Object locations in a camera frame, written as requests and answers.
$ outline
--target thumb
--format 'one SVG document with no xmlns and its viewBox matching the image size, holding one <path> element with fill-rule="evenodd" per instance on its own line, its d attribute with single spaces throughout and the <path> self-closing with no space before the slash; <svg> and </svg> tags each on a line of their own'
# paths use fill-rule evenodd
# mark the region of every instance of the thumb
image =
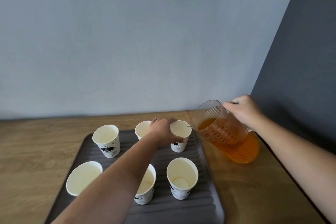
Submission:
<svg viewBox="0 0 336 224">
<path fill-rule="evenodd" d="M 187 138 L 183 138 L 180 136 L 175 136 L 174 137 L 174 143 L 186 143 L 188 141 Z"/>
<path fill-rule="evenodd" d="M 234 112 L 237 104 L 231 103 L 231 102 L 224 102 L 223 107 L 228 110 L 229 112 Z"/>
</svg>

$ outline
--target hand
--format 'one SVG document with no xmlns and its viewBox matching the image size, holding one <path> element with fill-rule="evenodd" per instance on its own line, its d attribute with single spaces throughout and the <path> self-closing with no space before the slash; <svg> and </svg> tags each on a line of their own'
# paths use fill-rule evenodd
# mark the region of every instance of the hand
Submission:
<svg viewBox="0 0 336 224">
<path fill-rule="evenodd" d="M 175 122 L 176 119 L 169 118 L 169 119 L 157 119 L 151 121 L 149 128 L 147 130 L 147 135 L 153 136 L 158 143 L 158 147 L 163 147 L 169 145 L 171 143 L 186 143 L 187 140 L 184 142 L 183 137 L 175 136 L 170 131 L 170 124 Z"/>
<path fill-rule="evenodd" d="M 253 130 L 255 130 L 256 121 L 265 117 L 250 95 L 243 95 L 231 102 L 224 102 L 223 107 L 232 112 L 241 123 Z"/>
</svg>

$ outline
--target person's left hand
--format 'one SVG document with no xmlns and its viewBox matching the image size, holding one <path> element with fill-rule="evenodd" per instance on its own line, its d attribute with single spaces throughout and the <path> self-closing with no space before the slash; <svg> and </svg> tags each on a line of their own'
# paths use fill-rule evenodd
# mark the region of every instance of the person's left hand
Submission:
<svg viewBox="0 0 336 224">
<path fill-rule="evenodd" d="M 175 122 L 176 119 L 157 119 L 151 121 L 149 128 L 147 130 L 147 135 L 153 136 L 157 139 L 158 147 L 163 147 L 171 143 L 186 143 L 187 139 L 184 142 L 183 137 L 175 136 L 170 131 L 170 124 Z"/>
</svg>

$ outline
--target wall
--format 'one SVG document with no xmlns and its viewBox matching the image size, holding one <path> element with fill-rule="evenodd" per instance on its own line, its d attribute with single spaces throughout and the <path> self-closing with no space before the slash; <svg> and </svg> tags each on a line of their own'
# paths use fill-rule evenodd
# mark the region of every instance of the wall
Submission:
<svg viewBox="0 0 336 224">
<path fill-rule="evenodd" d="M 269 117 L 334 153 L 335 14 L 335 0 L 291 0 L 252 91 Z"/>
<path fill-rule="evenodd" d="M 289 0 L 0 0 L 0 119 L 250 93 Z"/>
</svg>

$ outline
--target person's left arm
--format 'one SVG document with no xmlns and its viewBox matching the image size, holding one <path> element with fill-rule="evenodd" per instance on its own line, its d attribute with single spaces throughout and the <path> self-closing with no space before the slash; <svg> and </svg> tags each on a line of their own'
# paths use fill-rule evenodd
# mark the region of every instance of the person's left arm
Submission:
<svg viewBox="0 0 336 224">
<path fill-rule="evenodd" d="M 170 131 L 176 119 L 154 119 L 147 134 L 97 177 L 53 224 L 123 223 L 156 150 L 182 137 Z"/>
</svg>

